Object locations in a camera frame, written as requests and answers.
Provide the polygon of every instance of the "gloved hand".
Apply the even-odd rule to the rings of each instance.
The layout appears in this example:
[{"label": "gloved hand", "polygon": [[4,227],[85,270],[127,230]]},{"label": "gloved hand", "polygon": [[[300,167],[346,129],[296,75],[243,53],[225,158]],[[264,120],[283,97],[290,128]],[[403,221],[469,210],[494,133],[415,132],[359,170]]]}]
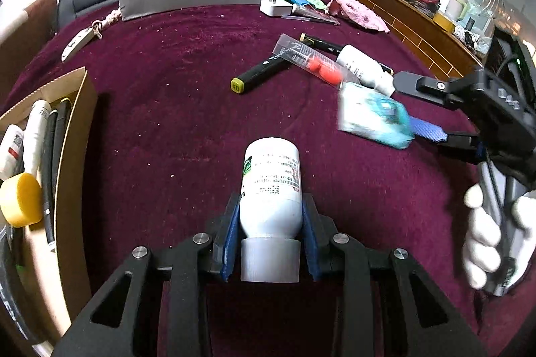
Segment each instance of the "gloved hand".
[{"label": "gloved hand", "polygon": [[[495,249],[500,240],[500,228],[482,208],[483,195],[478,184],[467,190],[464,203],[471,212],[463,247],[463,266],[471,287],[482,289],[486,285],[486,272],[495,272],[500,266],[500,256]],[[536,247],[536,190],[516,200],[512,215],[524,231],[524,241],[508,287],[525,273]]]}]

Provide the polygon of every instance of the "pink towel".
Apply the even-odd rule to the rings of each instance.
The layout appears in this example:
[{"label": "pink towel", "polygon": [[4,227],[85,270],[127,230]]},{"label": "pink towel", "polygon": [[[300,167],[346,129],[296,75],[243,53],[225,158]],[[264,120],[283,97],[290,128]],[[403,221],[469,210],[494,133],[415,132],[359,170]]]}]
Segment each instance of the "pink towel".
[{"label": "pink towel", "polygon": [[348,18],[365,29],[389,32],[387,24],[371,9],[357,0],[331,0],[328,3],[328,13]]}]

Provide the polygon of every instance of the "white plastic bottle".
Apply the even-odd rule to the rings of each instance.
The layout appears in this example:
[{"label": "white plastic bottle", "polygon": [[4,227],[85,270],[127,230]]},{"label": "white plastic bottle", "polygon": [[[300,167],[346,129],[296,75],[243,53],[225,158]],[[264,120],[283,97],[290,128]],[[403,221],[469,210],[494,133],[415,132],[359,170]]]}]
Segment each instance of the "white plastic bottle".
[{"label": "white plastic bottle", "polygon": [[52,108],[45,100],[37,100],[31,107],[26,130],[24,131],[24,151],[22,160],[24,161],[24,172],[28,172],[34,177],[37,176],[37,168],[41,163],[43,153],[43,143],[45,142],[45,129],[47,127],[48,115]]},{"label": "white plastic bottle", "polygon": [[17,161],[22,154],[24,132],[15,124],[10,124],[0,143],[0,179],[9,179],[15,174]]},{"label": "white plastic bottle", "polygon": [[392,75],[383,71],[377,61],[353,46],[344,46],[337,56],[337,64],[348,68],[357,76],[361,85],[367,88],[376,89],[387,97],[395,92]]},{"label": "white plastic bottle", "polygon": [[259,139],[246,149],[240,200],[242,281],[295,283],[302,227],[299,153],[281,138]]}]

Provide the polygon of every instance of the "metal screw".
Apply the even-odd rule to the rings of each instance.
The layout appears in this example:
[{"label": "metal screw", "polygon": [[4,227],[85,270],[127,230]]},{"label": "metal screw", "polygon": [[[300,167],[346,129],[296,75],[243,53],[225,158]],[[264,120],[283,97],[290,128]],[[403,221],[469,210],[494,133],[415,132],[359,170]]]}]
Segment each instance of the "metal screw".
[{"label": "metal screw", "polygon": [[198,233],[197,235],[194,236],[194,242],[198,245],[208,242],[209,239],[210,239],[210,236],[206,233]]},{"label": "metal screw", "polygon": [[408,253],[404,248],[397,248],[394,251],[394,254],[397,259],[400,259],[402,261],[406,260],[408,256]]},{"label": "metal screw", "polygon": [[347,243],[349,240],[350,240],[350,238],[348,237],[348,235],[345,235],[344,233],[337,233],[337,234],[333,237],[333,242],[335,242],[335,243],[337,243],[337,244],[345,244],[345,243]]},{"label": "metal screw", "polygon": [[137,259],[141,259],[142,257],[145,257],[148,252],[149,250],[141,245],[132,250],[132,255]]}]

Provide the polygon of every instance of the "white power adapter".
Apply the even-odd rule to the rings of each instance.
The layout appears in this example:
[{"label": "white power adapter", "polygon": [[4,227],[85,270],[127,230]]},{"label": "white power adapter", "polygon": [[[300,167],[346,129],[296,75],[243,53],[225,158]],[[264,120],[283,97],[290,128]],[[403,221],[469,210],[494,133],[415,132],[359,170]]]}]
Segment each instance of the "white power adapter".
[{"label": "white power adapter", "polygon": [[261,0],[261,12],[270,17],[292,14],[292,3],[286,0]]}]

